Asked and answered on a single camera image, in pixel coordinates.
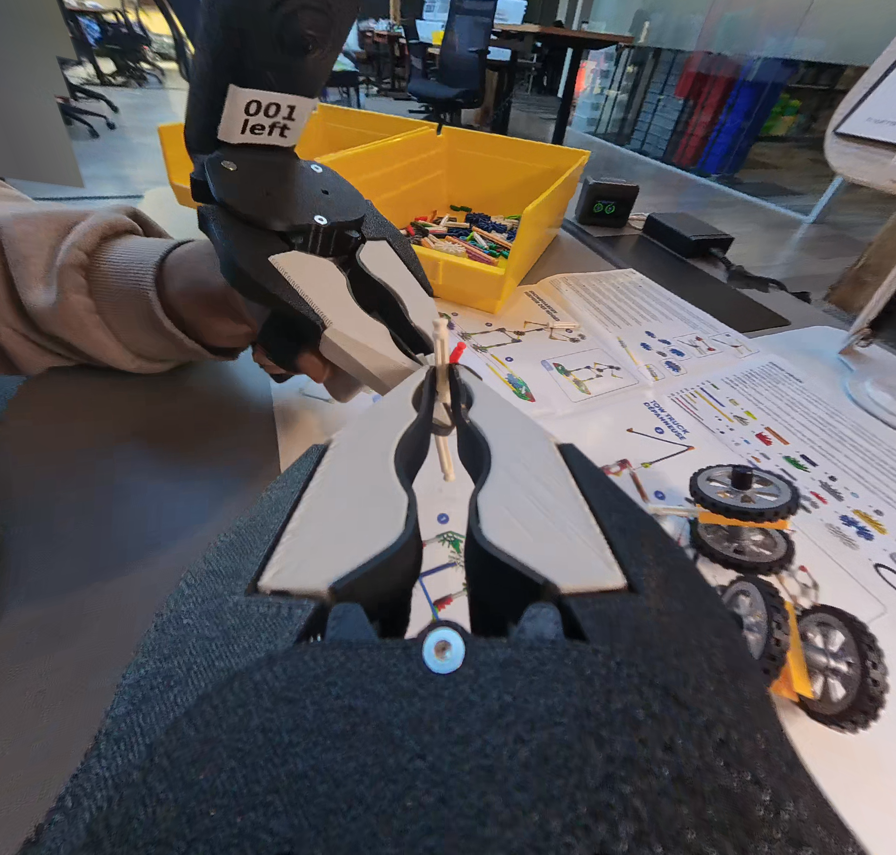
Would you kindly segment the shelf of coloured storage bins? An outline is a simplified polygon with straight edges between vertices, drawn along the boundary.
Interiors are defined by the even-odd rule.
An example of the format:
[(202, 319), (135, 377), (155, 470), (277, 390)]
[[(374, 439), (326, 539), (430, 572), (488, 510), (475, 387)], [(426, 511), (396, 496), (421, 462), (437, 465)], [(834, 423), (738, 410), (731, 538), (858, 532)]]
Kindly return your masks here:
[(867, 65), (728, 56), (660, 47), (620, 51), (601, 133), (666, 165), (733, 182), (760, 158), (821, 153), (835, 110)]

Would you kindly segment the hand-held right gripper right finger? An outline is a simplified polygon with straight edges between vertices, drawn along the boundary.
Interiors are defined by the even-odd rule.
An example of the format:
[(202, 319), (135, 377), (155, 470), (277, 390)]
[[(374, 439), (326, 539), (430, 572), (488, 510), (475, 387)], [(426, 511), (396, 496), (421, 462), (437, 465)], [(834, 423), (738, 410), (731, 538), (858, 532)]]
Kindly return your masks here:
[(626, 579), (559, 443), (467, 368), (449, 369), (458, 453), (474, 491), (471, 594), (596, 594)]

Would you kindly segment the toy wheel pair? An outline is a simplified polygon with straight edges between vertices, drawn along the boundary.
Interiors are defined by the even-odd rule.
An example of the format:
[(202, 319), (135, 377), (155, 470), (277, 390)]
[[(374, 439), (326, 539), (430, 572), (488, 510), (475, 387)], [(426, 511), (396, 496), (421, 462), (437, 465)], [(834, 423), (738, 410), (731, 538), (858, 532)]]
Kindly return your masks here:
[(824, 604), (809, 570), (737, 575), (715, 587), (769, 692), (841, 733), (868, 730), (889, 694), (882, 648), (855, 615)]
[(646, 500), (644, 505), (657, 519), (687, 519), (697, 558), (731, 571), (774, 576), (793, 566), (790, 523), (801, 500), (798, 487), (778, 473), (718, 464), (692, 474), (688, 503)]

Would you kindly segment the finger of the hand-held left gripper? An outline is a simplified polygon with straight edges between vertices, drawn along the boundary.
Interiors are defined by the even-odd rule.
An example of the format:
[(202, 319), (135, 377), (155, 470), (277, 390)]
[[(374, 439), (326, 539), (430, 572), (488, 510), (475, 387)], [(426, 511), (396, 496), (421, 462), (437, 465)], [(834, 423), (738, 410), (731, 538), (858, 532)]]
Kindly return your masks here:
[(415, 356), (434, 352), (434, 298), (385, 240), (367, 241), (356, 253), (356, 296)]
[(359, 305), (348, 277), (330, 260), (293, 250), (269, 263), (321, 320), (322, 356), (360, 385), (385, 395), (426, 363), (425, 350), (399, 346), (386, 324)]

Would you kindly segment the white metal stand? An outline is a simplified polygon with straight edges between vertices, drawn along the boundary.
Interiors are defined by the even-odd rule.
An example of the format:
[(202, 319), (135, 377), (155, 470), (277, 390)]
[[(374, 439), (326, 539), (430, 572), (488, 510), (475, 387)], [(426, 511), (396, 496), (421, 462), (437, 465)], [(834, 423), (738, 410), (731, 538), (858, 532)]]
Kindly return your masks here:
[(894, 364), (872, 351), (875, 344), (895, 345), (894, 219), (845, 273), (829, 301), (853, 317), (839, 352), (849, 369), (849, 397), (866, 413), (894, 428)]

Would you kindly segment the black power adapter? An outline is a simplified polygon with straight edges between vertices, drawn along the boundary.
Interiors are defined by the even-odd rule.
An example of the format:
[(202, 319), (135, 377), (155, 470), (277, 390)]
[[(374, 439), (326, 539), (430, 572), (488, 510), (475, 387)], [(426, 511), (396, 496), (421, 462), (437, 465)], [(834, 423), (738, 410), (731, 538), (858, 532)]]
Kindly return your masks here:
[(649, 214), (642, 234), (688, 260), (714, 255), (726, 256), (735, 241), (730, 234), (681, 211)]

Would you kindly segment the dark wooden office table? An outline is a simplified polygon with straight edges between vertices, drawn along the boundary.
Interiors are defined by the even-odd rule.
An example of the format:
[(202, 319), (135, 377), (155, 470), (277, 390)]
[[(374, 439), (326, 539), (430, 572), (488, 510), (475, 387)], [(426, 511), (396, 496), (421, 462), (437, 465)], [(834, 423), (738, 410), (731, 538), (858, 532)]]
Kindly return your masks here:
[(593, 50), (610, 47), (628, 47), (633, 44), (631, 35), (578, 31), (559, 28), (554, 25), (544, 26), (534, 23), (508, 24), (496, 22), (493, 24), (492, 33), (494, 39), (491, 41), (490, 46), (508, 50), (511, 54), (501, 87), (500, 101), (495, 107), (492, 122), (492, 131), (503, 135), (508, 134), (519, 56), (531, 54), (534, 45), (537, 43), (550, 47), (559, 47), (568, 51), (569, 65), (566, 81), (561, 86), (561, 102), (557, 110), (550, 140), (550, 143), (555, 145), (563, 145), (565, 142), (566, 128), (574, 99), (575, 84), (583, 56)]

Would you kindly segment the yellow plastic parts bin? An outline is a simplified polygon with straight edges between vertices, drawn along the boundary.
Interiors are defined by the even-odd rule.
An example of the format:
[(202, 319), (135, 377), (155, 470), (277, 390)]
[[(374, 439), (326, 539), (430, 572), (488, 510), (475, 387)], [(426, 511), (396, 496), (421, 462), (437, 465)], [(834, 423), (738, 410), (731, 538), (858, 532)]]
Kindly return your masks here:
[(556, 237), (589, 158), (583, 149), (445, 127), (325, 155), (322, 163), (400, 230), (452, 206), (517, 215), (515, 240), (498, 266), (416, 246), (436, 297), (495, 313)]
[[(300, 134), (295, 151), (303, 160), (317, 160), (426, 129), (437, 130), (438, 124), (320, 103)], [(183, 123), (163, 124), (158, 127), (158, 135), (176, 201), (196, 210), (190, 181), (194, 165), (185, 147)]]

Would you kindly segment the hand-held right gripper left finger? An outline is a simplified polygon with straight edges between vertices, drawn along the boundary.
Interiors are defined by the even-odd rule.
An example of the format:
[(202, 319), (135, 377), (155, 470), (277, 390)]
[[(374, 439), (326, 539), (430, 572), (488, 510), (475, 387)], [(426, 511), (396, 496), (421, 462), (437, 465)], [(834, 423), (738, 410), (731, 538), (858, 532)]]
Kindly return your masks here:
[(325, 447), (257, 580), (305, 598), (409, 598), (422, 541), (413, 482), (427, 457), (434, 368), (421, 368)]

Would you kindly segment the person's left hand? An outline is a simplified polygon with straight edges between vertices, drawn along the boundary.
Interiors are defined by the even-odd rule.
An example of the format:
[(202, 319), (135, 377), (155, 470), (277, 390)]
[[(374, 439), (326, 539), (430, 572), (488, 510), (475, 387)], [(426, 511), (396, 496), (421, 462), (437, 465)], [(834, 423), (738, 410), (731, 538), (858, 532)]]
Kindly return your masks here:
[(226, 282), (207, 239), (171, 251), (159, 270), (157, 288), (169, 320), (210, 352), (251, 349), (253, 361), (276, 381), (303, 375), (324, 384), (335, 375), (335, 365), (317, 349), (300, 352), (289, 368), (271, 359), (258, 343), (268, 310), (245, 299)]

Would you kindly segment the black office chair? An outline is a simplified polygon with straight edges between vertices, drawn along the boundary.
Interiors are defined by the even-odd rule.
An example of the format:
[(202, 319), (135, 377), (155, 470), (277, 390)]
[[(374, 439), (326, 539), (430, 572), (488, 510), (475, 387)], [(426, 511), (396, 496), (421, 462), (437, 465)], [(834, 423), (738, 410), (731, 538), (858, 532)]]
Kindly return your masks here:
[(80, 124), (86, 128), (90, 138), (92, 139), (98, 139), (99, 132), (90, 122), (90, 119), (101, 120), (104, 123), (105, 127), (110, 131), (117, 130), (118, 125), (114, 120), (112, 120), (112, 118), (102, 113), (101, 111), (87, 109), (83, 105), (81, 105), (81, 103), (102, 103), (113, 114), (119, 113), (118, 106), (111, 99), (106, 98), (105, 95), (96, 91), (95, 89), (86, 87), (83, 84), (75, 83), (69, 79), (66, 71), (70, 67), (76, 65), (75, 60), (58, 56), (57, 62), (59, 64), (60, 72), (63, 76), (63, 82), (66, 86), (66, 94), (57, 95), (55, 99), (65, 126), (72, 127), (75, 124)]
[(407, 92), (425, 121), (459, 126), (464, 110), (482, 107), (497, 6), (498, 0), (451, 0), (433, 72), (427, 69), (429, 45), (408, 42)]
[(140, 21), (132, 21), (121, 8), (77, 9), (75, 16), (96, 59), (105, 59), (112, 69), (97, 71), (102, 85), (115, 87), (164, 86), (164, 69), (154, 59), (151, 37)]

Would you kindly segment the black device with green lights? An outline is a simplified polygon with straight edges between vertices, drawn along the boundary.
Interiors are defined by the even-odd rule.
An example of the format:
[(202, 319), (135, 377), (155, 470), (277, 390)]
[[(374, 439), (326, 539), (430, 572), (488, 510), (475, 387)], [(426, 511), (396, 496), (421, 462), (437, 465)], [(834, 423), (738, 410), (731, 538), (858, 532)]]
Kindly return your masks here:
[(585, 177), (574, 220), (581, 226), (621, 230), (629, 221), (640, 186), (615, 178)]

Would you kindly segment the white printed instruction sheet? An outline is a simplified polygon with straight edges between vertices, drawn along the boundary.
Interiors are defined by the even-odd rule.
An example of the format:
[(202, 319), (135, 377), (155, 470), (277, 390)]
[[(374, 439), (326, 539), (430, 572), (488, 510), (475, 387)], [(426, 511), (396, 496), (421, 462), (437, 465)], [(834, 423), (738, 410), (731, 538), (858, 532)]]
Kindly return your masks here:
[[(566, 652), (620, 665), (621, 680), (595, 679), (597, 692), (573, 704), (577, 682), (521, 682), (528, 697), (553, 694), (549, 717), (606, 706), (612, 717), (583, 718), (574, 754), (608, 739), (636, 771), (659, 772), (672, 757), (637, 755), (647, 737), (697, 737), (686, 719), (708, 722), (734, 741), (745, 769), (770, 774), (799, 805), (820, 799), (820, 816), (799, 817), (794, 835), (845, 841), (819, 850), (894, 853), (894, 432), (840, 392), (836, 371), (815, 359), (838, 351), (846, 335), (819, 326), (751, 339), (633, 270), (558, 275), (523, 286), (498, 315), (437, 301), (447, 320), (449, 352), (467, 349), (465, 367), (559, 443), (569, 470), (626, 579), (622, 591), (596, 594), (471, 594), (465, 569), (474, 483), (449, 443), (456, 479), (442, 478), (433, 433), (413, 491), (422, 560), (409, 598), (398, 598), (398, 637), (423, 637), (413, 652), (427, 685), (483, 681), (487, 656), (519, 637), (544, 613)], [(308, 481), (330, 440), (384, 395), (367, 391), (360, 406), (323, 401), (337, 426), (297, 445), (274, 413), (280, 468), (295, 461)], [(878, 721), (856, 734), (808, 718), (768, 691), (735, 617), (715, 587), (737, 575), (697, 558), (687, 519), (655, 518), (644, 502), (689, 502), (689, 479), (718, 464), (767, 469), (793, 482), (801, 507), (790, 523), (792, 570), (806, 567), (820, 600), (865, 623), (884, 655), (889, 694)]]

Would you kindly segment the black flat panel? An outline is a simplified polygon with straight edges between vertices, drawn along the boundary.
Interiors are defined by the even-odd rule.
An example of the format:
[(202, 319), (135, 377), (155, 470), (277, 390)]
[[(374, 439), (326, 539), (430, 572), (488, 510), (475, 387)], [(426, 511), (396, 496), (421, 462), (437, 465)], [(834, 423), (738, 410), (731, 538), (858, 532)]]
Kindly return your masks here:
[(793, 321), (641, 234), (597, 236), (566, 219), (562, 228), (617, 269), (633, 269), (741, 334), (785, 329)]

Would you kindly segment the pile of toy pieces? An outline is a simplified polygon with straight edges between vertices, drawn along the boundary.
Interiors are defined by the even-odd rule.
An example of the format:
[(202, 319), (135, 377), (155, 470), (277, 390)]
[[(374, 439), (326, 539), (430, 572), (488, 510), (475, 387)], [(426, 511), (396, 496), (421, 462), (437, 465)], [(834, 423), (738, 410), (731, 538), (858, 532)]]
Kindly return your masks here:
[(489, 214), (452, 204), (447, 211), (416, 215), (399, 228), (413, 246), (483, 266), (505, 268), (522, 215)]

